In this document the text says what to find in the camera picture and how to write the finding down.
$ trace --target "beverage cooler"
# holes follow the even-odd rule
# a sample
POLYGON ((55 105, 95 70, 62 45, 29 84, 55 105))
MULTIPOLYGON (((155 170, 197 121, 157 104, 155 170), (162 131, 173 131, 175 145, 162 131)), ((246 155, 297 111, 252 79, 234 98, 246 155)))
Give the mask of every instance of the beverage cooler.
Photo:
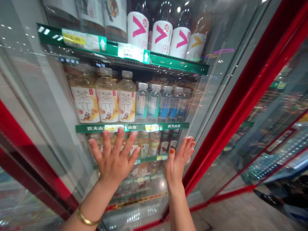
POLYGON ((0 9, 0 229, 58 230, 102 148, 138 159, 99 230, 169 218, 164 166, 195 137, 191 211, 291 174, 307 152, 307 8, 289 0, 5 0, 0 9))

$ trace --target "gold bangle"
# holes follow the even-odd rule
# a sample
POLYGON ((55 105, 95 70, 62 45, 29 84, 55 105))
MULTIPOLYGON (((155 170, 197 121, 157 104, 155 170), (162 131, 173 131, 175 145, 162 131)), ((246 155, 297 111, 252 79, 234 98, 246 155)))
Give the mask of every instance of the gold bangle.
POLYGON ((89 221, 88 219, 86 219, 82 214, 81 214, 81 211, 80 211, 80 205, 78 206, 77 208, 77 217, 78 219, 84 223, 85 225, 88 225, 88 226, 94 226, 94 225, 98 225, 100 220, 98 221, 89 221))

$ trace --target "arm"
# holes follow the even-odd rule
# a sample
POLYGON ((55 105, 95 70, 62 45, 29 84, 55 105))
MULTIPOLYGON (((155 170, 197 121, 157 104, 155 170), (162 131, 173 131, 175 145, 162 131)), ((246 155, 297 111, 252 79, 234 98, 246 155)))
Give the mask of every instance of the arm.
MULTIPOLYGON (((96 140, 90 139, 93 155, 97 161, 100 177, 90 193, 80 204, 81 214, 92 222, 100 221, 103 213, 119 184, 132 169, 140 147, 136 148, 132 156, 127 159, 137 133, 132 132, 125 147, 121 151, 124 130, 118 129, 115 145, 111 149, 110 133, 103 131, 103 153, 96 140)), ((77 211, 66 221, 62 231, 94 231, 96 225, 86 225, 78 218, 77 211)))
POLYGON ((182 183, 185 163, 194 152, 196 143, 193 140, 185 137, 176 155, 175 150, 171 149, 165 167, 170 198, 170 224, 174 231, 196 230, 182 183))

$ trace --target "pink v logo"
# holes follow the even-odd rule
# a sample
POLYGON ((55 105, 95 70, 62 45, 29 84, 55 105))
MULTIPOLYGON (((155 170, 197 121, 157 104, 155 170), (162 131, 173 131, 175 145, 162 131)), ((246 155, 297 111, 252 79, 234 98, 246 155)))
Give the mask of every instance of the pink v logo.
POLYGON ((155 44, 167 37, 167 34, 158 25, 156 25, 156 30, 160 33, 160 35, 155 39, 155 44))
POLYGON ((137 35, 140 35, 140 34, 143 34, 145 33, 145 28, 143 27, 143 25, 141 24, 141 22, 138 21, 138 19, 133 15, 133 22, 136 23, 136 25, 139 27, 138 30, 135 30, 133 32, 133 37, 137 36, 137 35))
POLYGON ((180 34, 179 34, 179 35, 182 37, 183 41, 182 41, 182 42, 179 42, 179 43, 176 45, 177 48, 188 43, 188 40, 187 40, 186 36, 184 35, 183 31, 180 30, 180 34))

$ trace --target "floor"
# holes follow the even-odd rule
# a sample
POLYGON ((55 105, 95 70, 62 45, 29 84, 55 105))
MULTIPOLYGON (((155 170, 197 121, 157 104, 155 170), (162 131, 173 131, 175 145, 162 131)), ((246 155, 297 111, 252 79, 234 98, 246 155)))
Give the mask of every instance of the floor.
MULTIPOLYGON (((202 210, 192 213, 192 218, 197 231, 308 230, 306 227, 289 219, 281 212, 262 201, 257 195, 250 192, 209 205, 202 210)), ((168 231, 170 227, 169 224, 166 223, 151 229, 151 231, 155 230, 168 231)))

